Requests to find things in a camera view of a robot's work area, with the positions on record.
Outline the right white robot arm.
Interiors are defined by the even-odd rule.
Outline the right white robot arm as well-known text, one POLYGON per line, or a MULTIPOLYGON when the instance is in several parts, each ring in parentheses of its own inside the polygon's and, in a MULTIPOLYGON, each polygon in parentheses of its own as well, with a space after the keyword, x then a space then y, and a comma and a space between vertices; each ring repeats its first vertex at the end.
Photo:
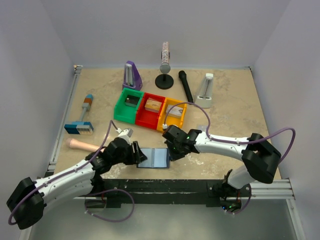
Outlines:
POLYGON ((232 138, 207 134, 198 129, 185 132, 170 125, 162 134, 173 161, 190 153, 216 154, 243 162, 230 170, 223 180, 223 192, 234 196, 240 189, 254 181, 271 184, 281 161, 281 153, 263 136, 253 133, 250 137, 232 138))

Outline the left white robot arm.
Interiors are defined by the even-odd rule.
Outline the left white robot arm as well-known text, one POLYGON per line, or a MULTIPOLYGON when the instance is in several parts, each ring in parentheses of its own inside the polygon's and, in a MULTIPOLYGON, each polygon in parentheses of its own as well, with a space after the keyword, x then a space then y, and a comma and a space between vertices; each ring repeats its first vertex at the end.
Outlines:
POLYGON ((76 165, 49 177, 22 179, 8 198, 8 224, 24 230, 37 223, 45 211, 78 196, 98 196, 104 190, 101 175, 114 165, 137 165, 147 160, 137 141, 117 137, 76 165))

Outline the navy blue card holder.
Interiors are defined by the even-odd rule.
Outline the navy blue card holder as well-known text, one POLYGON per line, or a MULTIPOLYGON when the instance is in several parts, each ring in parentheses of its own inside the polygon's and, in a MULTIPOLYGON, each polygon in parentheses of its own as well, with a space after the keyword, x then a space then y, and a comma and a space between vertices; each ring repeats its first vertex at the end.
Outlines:
POLYGON ((141 169, 168 169, 170 167, 170 155, 167 148, 142 148, 146 160, 138 163, 137 168, 141 169))

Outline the white silver credit card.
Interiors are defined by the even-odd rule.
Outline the white silver credit card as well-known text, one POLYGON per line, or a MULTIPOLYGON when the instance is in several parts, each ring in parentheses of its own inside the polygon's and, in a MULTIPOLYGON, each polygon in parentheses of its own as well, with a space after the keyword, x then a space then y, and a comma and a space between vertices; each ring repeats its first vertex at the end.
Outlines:
POLYGON ((197 129, 205 132, 207 130, 207 125, 197 125, 197 129))

